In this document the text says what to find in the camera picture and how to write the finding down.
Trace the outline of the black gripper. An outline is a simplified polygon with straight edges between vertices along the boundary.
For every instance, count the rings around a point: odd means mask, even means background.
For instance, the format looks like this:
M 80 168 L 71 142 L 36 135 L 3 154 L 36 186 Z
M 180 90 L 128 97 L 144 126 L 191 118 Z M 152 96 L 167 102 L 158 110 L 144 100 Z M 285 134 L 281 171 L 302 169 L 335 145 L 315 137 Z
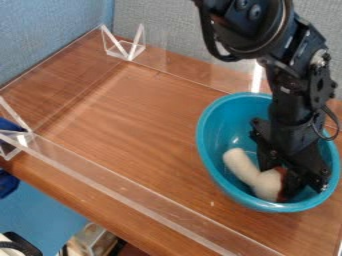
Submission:
M 250 138 L 257 143 L 257 156 L 261 171 L 275 167 L 286 169 L 281 177 L 278 201 L 287 202 L 309 186 L 322 193 L 329 186 L 331 168 L 319 152 L 318 142 L 311 143 L 295 153 L 286 152 L 271 142 L 271 124 L 261 118 L 250 122 Z

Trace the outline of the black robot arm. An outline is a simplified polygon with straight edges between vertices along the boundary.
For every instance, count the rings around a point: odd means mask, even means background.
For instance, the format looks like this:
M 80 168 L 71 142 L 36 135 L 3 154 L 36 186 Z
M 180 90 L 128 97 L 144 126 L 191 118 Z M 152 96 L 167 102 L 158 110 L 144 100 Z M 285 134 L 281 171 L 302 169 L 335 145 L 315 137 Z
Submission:
M 210 54 L 223 62 L 254 59 L 273 93 L 269 118 L 251 121 L 258 165 L 243 151 L 223 154 L 226 166 L 258 198 L 285 202 L 305 187 L 326 190 L 331 169 L 319 152 L 337 82 L 326 39 L 294 10 L 293 0 L 191 0 Z

